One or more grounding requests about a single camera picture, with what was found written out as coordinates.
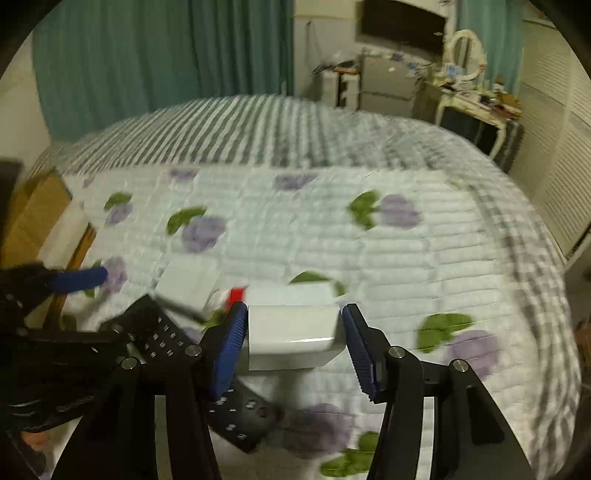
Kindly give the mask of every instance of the blue gripper pad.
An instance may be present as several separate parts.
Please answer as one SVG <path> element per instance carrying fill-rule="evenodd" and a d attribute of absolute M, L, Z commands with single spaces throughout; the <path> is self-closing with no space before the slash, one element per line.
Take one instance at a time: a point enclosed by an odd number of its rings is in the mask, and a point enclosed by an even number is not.
<path fill-rule="evenodd" d="M 105 267 L 88 268 L 86 270 L 66 270 L 58 273 L 50 282 L 49 287 L 54 293 L 64 295 L 75 291 L 95 288 L 107 280 Z"/>
<path fill-rule="evenodd" d="M 248 308 L 239 301 L 232 305 L 221 325 L 209 328 L 203 335 L 200 345 L 210 362 L 209 392 L 214 400 L 220 398 L 232 382 L 247 330 Z"/>

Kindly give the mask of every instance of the quilted blanket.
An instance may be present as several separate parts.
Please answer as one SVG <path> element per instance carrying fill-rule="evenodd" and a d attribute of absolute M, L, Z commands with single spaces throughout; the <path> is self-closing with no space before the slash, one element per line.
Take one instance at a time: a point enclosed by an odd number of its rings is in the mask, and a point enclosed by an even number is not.
<path fill-rule="evenodd" d="M 392 343 L 431 361 L 471 358 L 538 478 L 561 467 L 580 374 L 560 260 L 522 193 L 463 139 L 409 119 L 235 97 L 123 121 L 47 166 L 99 228 L 87 263 L 115 272 L 118 293 L 69 299 L 86 328 L 149 291 L 170 255 L 213 255 L 228 284 L 331 278 Z M 468 321 L 449 338 L 439 314 Z M 364 476 L 382 410 L 358 392 L 346 352 L 317 371 L 243 380 L 288 415 L 254 455 L 217 440 L 225 476 Z"/>

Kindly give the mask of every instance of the white box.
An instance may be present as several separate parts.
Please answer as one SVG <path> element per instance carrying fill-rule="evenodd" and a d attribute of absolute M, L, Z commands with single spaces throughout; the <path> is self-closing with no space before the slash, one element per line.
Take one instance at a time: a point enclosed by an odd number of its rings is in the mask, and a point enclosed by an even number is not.
<path fill-rule="evenodd" d="M 344 348 L 336 305 L 248 307 L 249 370 L 322 367 Z"/>
<path fill-rule="evenodd" d="M 155 293 L 176 307 L 207 317 L 207 301 L 219 276 L 216 260 L 198 255 L 179 255 L 162 273 Z"/>

